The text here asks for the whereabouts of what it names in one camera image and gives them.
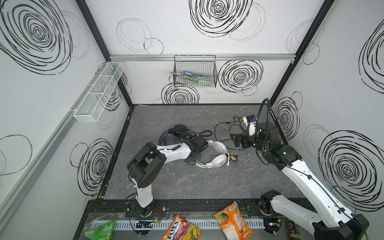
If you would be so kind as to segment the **white gaming headset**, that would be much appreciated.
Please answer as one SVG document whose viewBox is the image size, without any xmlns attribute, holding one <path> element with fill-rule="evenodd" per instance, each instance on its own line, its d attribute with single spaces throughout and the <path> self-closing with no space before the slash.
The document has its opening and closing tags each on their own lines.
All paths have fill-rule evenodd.
<svg viewBox="0 0 384 240">
<path fill-rule="evenodd" d="M 215 155 L 215 157 L 208 163 L 199 163 L 196 162 L 195 165 L 199 168 L 204 169 L 216 169 L 224 164 L 229 166 L 230 164 L 230 157 L 229 157 L 229 151 L 227 147 L 219 141 L 213 141 L 213 140 L 207 140 L 208 146 L 212 147 L 216 153 L 215 154 L 209 154 L 209 155 Z"/>
</svg>

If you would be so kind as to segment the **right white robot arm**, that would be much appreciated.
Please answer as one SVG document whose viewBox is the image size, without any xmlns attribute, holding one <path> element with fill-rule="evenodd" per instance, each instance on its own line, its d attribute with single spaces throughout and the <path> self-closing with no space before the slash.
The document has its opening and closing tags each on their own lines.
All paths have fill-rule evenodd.
<svg viewBox="0 0 384 240">
<path fill-rule="evenodd" d="M 265 216 L 281 214 L 294 221 L 316 240 L 361 240 L 367 238 L 369 221 L 342 204 L 312 173 L 301 155 L 281 142 L 279 130 L 268 121 L 259 123 L 255 116 L 243 119 L 247 129 L 232 135 L 236 146 L 255 148 L 269 164 L 284 173 L 314 207 L 314 211 L 292 202 L 276 190 L 260 198 L 259 208 Z"/>
</svg>

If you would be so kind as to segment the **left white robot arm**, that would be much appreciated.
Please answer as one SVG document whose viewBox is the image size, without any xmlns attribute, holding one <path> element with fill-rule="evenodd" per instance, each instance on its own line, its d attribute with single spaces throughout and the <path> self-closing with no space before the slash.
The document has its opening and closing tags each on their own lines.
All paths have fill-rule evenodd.
<svg viewBox="0 0 384 240">
<path fill-rule="evenodd" d="M 135 205 L 142 217 L 147 217 L 154 208 L 152 183 L 162 167 L 176 160 L 190 162 L 208 147 L 208 140 L 201 136 L 190 142 L 168 146 L 156 146 L 146 143 L 128 162 L 129 179 L 135 187 Z"/>
</svg>

